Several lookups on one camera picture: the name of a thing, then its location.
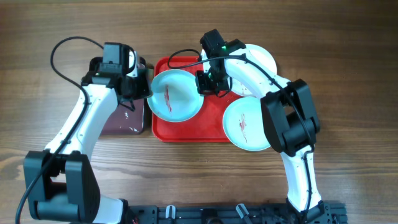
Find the light blue plate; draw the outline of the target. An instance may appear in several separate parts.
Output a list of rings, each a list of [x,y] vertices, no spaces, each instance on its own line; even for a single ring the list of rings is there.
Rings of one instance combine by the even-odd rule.
[[[197,92],[195,76],[185,70],[171,69],[156,75],[151,83],[152,96],[147,103],[160,119],[179,123],[193,118],[204,97]]]
[[[244,97],[233,101],[223,114],[223,130],[227,138],[246,151],[262,151],[269,144],[262,122],[260,100]]]

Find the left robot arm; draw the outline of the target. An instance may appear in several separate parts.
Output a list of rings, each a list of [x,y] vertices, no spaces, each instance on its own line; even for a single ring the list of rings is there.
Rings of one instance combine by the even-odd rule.
[[[137,223],[125,199],[101,194],[90,159],[95,144],[118,106],[135,110],[134,101],[151,96],[146,61],[126,44],[107,42],[103,56],[91,59],[79,83],[78,101],[59,133],[43,151],[24,158],[24,205],[36,220],[69,223]]]

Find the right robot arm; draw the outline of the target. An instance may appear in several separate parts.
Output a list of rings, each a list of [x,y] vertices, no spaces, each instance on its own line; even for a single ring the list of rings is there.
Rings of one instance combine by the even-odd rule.
[[[260,101],[265,136],[284,163],[289,205],[300,223],[314,221],[321,215],[322,201],[313,167],[320,123],[308,85],[279,77],[250,53],[248,45],[238,39],[227,42],[216,29],[205,33],[200,45],[199,94],[229,93],[237,80]]]

